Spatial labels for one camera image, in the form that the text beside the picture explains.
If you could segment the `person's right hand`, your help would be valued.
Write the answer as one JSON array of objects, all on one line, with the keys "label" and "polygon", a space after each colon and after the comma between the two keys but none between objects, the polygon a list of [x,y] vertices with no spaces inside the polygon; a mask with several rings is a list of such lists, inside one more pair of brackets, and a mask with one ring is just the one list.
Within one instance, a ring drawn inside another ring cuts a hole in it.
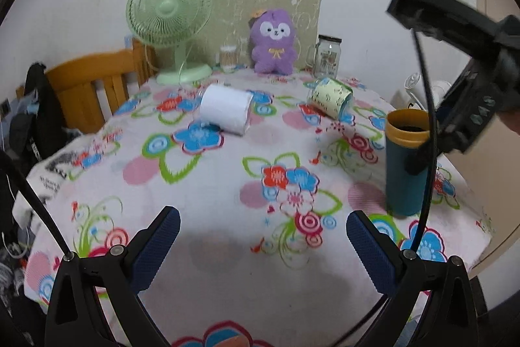
[{"label": "person's right hand", "polygon": [[511,131],[520,135],[520,110],[509,110],[499,113],[500,120]]}]

